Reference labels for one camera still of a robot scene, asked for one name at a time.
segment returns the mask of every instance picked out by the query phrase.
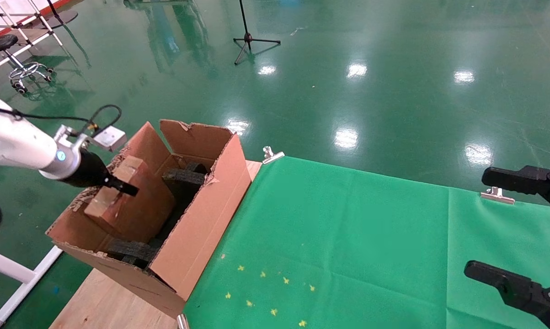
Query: wooden table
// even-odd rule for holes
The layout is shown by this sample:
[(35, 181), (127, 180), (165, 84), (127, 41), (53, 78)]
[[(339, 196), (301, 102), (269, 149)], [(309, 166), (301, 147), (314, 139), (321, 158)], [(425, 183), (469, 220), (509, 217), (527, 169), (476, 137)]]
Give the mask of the wooden table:
[[(251, 179), (262, 163), (247, 161)], [(49, 329), (176, 329), (176, 320), (93, 269)]]

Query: green cloth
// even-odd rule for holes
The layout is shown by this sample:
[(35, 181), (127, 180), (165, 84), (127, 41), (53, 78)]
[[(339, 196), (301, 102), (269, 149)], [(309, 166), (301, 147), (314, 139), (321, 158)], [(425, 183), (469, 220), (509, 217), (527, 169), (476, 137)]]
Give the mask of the green cloth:
[(550, 207), (285, 157), (261, 168), (184, 313), (192, 329), (545, 328), (465, 277), (468, 260), (550, 286)]

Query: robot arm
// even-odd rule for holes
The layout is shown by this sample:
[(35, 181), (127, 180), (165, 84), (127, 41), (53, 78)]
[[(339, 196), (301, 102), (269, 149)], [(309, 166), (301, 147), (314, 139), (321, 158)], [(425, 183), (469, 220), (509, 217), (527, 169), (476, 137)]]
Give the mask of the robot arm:
[[(0, 110), (13, 109), (0, 100)], [(114, 177), (99, 156), (87, 150), (90, 143), (114, 150), (126, 142), (122, 131), (108, 127), (94, 137), (81, 133), (72, 143), (68, 137), (74, 134), (62, 125), (52, 138), (24, 118), (0, 112), (0, 166), (38, 170), (48, 179), (77, 187), (108, 186), (137, 194), (137, 187)]]

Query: metal bracket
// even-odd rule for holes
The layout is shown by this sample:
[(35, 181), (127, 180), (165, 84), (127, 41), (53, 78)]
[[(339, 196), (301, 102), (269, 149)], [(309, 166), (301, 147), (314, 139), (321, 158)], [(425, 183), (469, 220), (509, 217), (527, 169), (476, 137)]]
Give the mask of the metal bracket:
[(262, 148), (262, 150), (265, 152), (265, 159), (262, 161), (263, 165), (266, 165), (267, 163), (271, 163), (285, 156), (283, 152), (273, 154), (273, 151), (271, 150), (271, 146), (265, 146), (264, 148)]
[(187, 318), (185, 317), (185, 314), (181, 313), (177, 317), (177, 327), (179, 329), (189, 329), (189, 323), (187, 322)]
[(506, 204), (515, 204), (515, 199), (509, 198), (508, 196), (503, 196), (502, 189), (495, 186), (492, 186), (492, 188), (486, 190), (486, 192), (481, 192), (480, 196), (488, 200), (495, 200)]

